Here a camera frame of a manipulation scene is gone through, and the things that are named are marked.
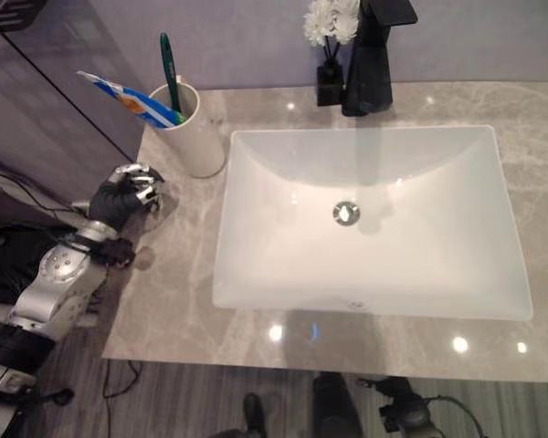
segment white flower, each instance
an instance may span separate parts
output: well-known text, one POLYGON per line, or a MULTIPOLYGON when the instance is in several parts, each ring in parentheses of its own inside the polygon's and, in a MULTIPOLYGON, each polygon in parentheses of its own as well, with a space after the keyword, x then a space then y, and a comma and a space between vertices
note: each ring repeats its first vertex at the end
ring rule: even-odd
POLYGON ((304 36, 312 46, 324 46, 325 37, 332 37, 334 13, 329 0, 316 0, 304 16, 304 36))
POLYGON ((357 16, 339 14, 335 19, 333 34, 337 42, 342 45, 348 44, 357 33, 357 16))
POLYGON ((360 0, 334 0, 333 9, 339 16, 347 15, 357 18, 359 15, 360 0))

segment toothpaste tube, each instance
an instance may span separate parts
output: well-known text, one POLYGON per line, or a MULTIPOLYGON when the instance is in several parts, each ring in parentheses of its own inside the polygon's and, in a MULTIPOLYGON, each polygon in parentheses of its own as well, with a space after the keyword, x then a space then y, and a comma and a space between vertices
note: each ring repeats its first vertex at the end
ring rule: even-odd
POLYGON ((172 128, 184 121, 184 116, 180 112, 170 109, 138 91, 109 82, 85 71, 78 71, 77 74, 89 82, 93 82, 96 87, 117 99, 129 111, 146 120, 155 128, 172 128))

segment gray countertop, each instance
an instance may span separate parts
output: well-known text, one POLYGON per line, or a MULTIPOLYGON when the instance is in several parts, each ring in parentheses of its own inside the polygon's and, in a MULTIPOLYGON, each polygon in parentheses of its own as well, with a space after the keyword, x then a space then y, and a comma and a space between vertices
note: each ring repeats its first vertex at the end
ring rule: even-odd
POLYGON ((311 87, 201 92, 226 145, 233 130, 493 126, 532 288, 531 321, 215 308, 211 285, 227 172, 205 180, 184 176, 174 152, 146 129, 139 160, 166 178, 167 195, 163 209, 141 224, 104 356, 548 381, 548 83, 399 83, 394 94, 392 109, 355 120, 339 107, 318 108, 311 87), (270 338, 273 326, 281 327, 281 340, 270 338), (456 352, 455 337, 469 349, 456 352))

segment faucet handle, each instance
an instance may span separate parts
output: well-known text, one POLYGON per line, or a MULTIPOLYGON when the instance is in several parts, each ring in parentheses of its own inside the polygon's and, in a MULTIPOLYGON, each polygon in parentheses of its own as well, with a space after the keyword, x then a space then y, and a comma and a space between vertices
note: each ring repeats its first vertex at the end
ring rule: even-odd
POLYGON ((368 0, 366 3, 380 26, 413 25, 418 21, 416 11, 409 0, 368 0))

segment rectangular sink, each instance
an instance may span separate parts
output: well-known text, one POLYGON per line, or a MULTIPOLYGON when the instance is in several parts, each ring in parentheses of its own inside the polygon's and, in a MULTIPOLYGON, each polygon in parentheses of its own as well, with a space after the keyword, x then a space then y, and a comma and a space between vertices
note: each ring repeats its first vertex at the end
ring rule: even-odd
POLYGON ((234 132, 213 298, 531 318, 493 128, 234 132))

